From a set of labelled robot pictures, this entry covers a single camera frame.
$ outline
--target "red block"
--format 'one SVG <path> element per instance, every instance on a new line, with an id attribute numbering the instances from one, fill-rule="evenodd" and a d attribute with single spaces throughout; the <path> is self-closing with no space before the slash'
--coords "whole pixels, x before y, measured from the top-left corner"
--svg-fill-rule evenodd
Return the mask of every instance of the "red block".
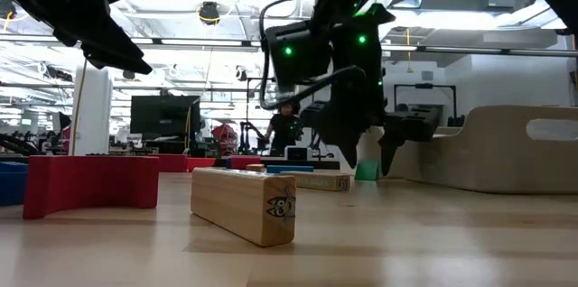
<path id="1" fill-rule="evenodd" d="M 192 171 L 197 167 L 213 167 L 215 159 L 203 157 L 189 157 L 187 162 L 187 171 Z"/>
<path id="2" fill-rule="evenodd" d="M 245 170 L 247 165 L 259 164 L 261 163 L 261 157 L 259 156 L 231 156 L 230 157 L 230 168 L 234 170 Z"/>
<path id="3" fill-rule="evenodd" d="M 159 158 L 159 171 L 186 172 L 188 156 L 182 154 L 149 154 Z"/>
<path id="4" fill-rule="evenodd" d="M 124 156 L 32 156 L 25 219 L 76 208 L 155 208 L 159 160 Z"/>

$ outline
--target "ceiling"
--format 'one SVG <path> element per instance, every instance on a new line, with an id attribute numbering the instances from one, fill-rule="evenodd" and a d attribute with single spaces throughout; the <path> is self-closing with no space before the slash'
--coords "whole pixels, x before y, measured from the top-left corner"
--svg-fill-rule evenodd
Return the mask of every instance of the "ceiling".
<path id="1" fill-rule="evenodd" d="M 221 39 L 221 40 L 249 40 L 258 41 L 257 17 L 262 6 L 274 0 L 125 0 L 111 6 L 112 18 L 133 38 L 191 38 L 191 39 Z M 500 48 L 546 48 L 555 43 L 556 35 L 553 31 L 542 30 L 541 26 L 555 21 L 557 16 L 547 10 L 545 12 L 530 11 L 529 7 L 537 9 L 541 5 L 533 1 L 524 2 L 518 8 L 516 19 L 508 19 L 507 26 L 498 31 L 465 30 L 472 24 L 477 25 L 476 18 L 483 14 L 490 15 L 496 22 L 497 13 L 449 11 L 457 20 L 465 22 L 459 30 L 453 29 L 453 24 L 443 24 L 447 21 L 445 14 L 439 11 L 426 11 L 430 14 L 427 20 L 426 12 L 420 10 L 404 10 L 393 6 L 392 13 L 397 20 L 380 27 L 380 34 L 384 41 L 394 44 L 421 44 L 447 46 L 476 46 Z M 207 25 L 199 19 L 198 11 L 203 2 L 216 2 L 219 6 L 220 21 L 215 25 Z M 287 3 L 272 10 L 266 19 L 266 26 L 274 26 L 307 19 L 313 11 L 314 0 L 299 0 Z M 539 14 L 541 19 L 531 23 L 517 22 L 518 19 L 527 19 L 527 14 Z M 24 35 L 51 35 L 51 28 L 43 23 L 27 17 L 25 11 L 18 9 L 15 20 L 5 23 L 6 34 Z M 147 77 L 137 76 L 136 80 L 126 80 L 122 72 L 115 71 L 115 85 L 122 86 L 167 86 L 174 88 L 177 94 L 200 94 L 211 88 L 230 88 L 231 90 L 244 89 L 246 82 L 235 78 L 239 69 L 247 72 L 249 77 L 261 76 L 262 54 L 257 48 L 251 51 L 223 51 L 205 49 L 202 51 L 189 50 L 160 50 L 148 48 L 144 50 L 145 61 L 154 67 L 154 72 Z M 438 67 L 445 67 L 459 59 L 460 55 L 443 55 L 432 53 L 393 52 L 388 60 L 429 60 L 438 63 Z M 54 79 L 47 75 L 46 66 L 70 74 L 73 78 L 76 68 L 83 62 L 82 53 L 77 48 L 65 48 L 59 45 L 43 46 L 40 44 L 14 44 L 0 42 L 0 80 L 4 83 L 25 84 L 71 84 L 68 81 Z M 196 90 L 179 91 L 179 88 Z M 126 124 L 129 109 L 126 103 L 132 95 L 158 94 L 152 90 L 124 90 L 115 91 L 113 115 L 117 116 L 118 125 Z M 0 88 L 1 103 L 11 103 L 13 106 L 4 106 L 2 113 L 13 113 L 14 110 L 31 108 L 53 112 L 71 109 L 66 106 L 72 104 L 72 89 L 55 88 Z M 205 94 L 204 99 L 210 101 L 211 95 Z M 212 100 L 217 104 L 205 106 L 206 116 L 223 117 L 245 115 L 244 106 L 228 106 L 231 102 L 241 106 L 246 95 L 243 92 L 225 93 L 215 92 Z M 250 113 L 255 118 L 266 118 L 269 113 L 255 109 L 256 101 L 251 101 Z"/>

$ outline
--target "wooden table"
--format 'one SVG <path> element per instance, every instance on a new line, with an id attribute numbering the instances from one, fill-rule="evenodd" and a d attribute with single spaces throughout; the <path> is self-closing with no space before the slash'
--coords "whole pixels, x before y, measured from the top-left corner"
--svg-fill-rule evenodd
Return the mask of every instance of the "wooden table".
<path id="1" fill-rule="evenodd" d="M 296 239 L 262 249 L 191 215 L 190 174 L 160 184 L 157 210 L 0 208 L 0 286 L 578 285 L 578 197 L 298 190 Z"/>

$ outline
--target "green led light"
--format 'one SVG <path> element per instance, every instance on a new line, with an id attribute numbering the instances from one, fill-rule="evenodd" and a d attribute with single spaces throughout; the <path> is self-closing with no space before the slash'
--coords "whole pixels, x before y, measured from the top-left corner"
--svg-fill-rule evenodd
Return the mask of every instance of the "green led light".
<path id="1" fill-rule="evenodd" d="M 365 43 L 367 43 L 367 42 L 368 42 L 368 36 L 365 35 L 365 34 L 361 34 L 361 35 L 358 37 L 358 42 L 359 42 L 359 44 L 365 44 Z"/>
<path id="2" fill-rule="evenodd" d="M 291 49 L 291 47 L 285 47 L 285 49 L 283 49 L 283 53 L 285 56 L 290 57 L 293 55 L 293 49 Z"/>

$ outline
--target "blue object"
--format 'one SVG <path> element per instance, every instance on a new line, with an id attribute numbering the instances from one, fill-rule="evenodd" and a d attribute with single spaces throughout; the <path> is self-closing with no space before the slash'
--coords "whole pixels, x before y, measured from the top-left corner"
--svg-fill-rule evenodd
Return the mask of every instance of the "blue object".
<path id="1" fill-rule="evenodd" d="M 24 204 L 28 164 L 0 162 L 0 207 Z"/>
<path id="2" fill-rule="evenodd" d="M 282 171 L 313 171 L 312 166 L 297 166 L 297 165 L 268 165 L 267 173 L 279 174 Z"/>

